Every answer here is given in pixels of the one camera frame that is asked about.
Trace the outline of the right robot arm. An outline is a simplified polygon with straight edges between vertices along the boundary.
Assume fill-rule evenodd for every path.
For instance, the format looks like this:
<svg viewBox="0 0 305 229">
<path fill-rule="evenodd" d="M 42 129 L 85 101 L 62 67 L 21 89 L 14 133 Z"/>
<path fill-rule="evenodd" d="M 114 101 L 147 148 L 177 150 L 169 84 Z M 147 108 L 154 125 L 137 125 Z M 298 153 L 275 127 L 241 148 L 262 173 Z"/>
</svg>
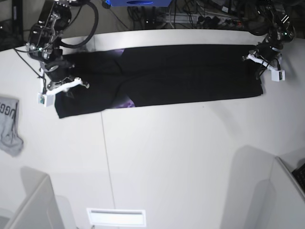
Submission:
<svg viewBox="0 0 305 229">
<path fill-rule="evenodd" d="M 88 6 L 93 10 L 94 22 L 89 35 L 78 44 L 62 41 L 63 33 L 74 23 L 71 8 Z M 83 86 L 89 88 L 88 82 L 71 75 L 73 63 L 63 56 L 63 48 L 78 49 L 86 45 L 94 36 L 99 22 L 96 5 L 89 0 L 47 0 L 45 1 L 38 22 L 30 29 L 26 53 L 40 64 L 38 78 L 42 79 L 42 96 L 64 93 L 72 98 L 71 88 Z"/>
</svg>

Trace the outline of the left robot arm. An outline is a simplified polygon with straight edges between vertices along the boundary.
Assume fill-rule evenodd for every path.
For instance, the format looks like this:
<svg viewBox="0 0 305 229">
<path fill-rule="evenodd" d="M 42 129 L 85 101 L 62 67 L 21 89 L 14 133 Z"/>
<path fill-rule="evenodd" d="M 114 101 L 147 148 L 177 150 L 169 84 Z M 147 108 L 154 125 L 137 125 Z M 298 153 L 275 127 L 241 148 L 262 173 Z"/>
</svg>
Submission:
<svg viewBox="0 0 305 229">
<path fill-rule="evenodd" d="M 278 11 L 273 0 L 243 0 L 238 5 L 238 17 L 243 27 L 255 36 L 265 38 L 243 60 L 258 64 L 257 80 L 264 71 L 271 72 L 274 81 L 283 81 L 285 71 L 281 68 L 281 51 L 295 37 L 295 29 L 286 12 Z"/>
</svg>

